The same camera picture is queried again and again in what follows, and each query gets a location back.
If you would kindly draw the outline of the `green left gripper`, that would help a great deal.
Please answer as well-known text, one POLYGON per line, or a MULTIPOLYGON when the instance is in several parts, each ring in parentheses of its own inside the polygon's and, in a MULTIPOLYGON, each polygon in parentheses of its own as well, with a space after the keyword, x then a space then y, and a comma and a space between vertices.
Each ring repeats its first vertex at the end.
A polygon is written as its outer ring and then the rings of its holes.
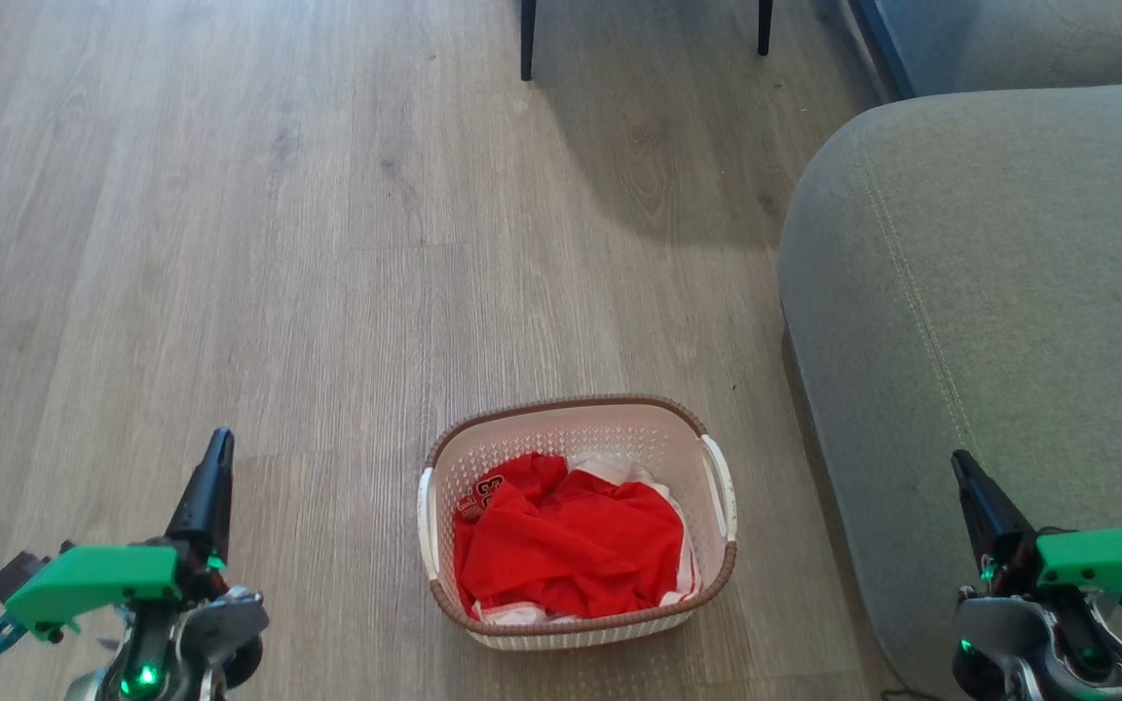
POLYGON ((4 602, 6 618, 53 642, 77 618, 117 607, 183 612, 230 590, 222 575, 230 556, 234 434, 219 427, 175 506, 166 537, 132 544, 74 545, 43 563, 4 602))

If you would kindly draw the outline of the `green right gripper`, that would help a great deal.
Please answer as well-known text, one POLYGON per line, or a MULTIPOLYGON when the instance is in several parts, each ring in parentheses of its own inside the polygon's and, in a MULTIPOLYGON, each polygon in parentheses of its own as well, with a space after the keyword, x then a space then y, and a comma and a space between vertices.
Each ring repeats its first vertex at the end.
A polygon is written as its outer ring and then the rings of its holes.
POLYGON ((954 450, 950 465, 972 559, 986 590, 1072 585, 1122 602, 1122 529, 1042 535, 1037 553, 1037 528, 976 459, 954 450))

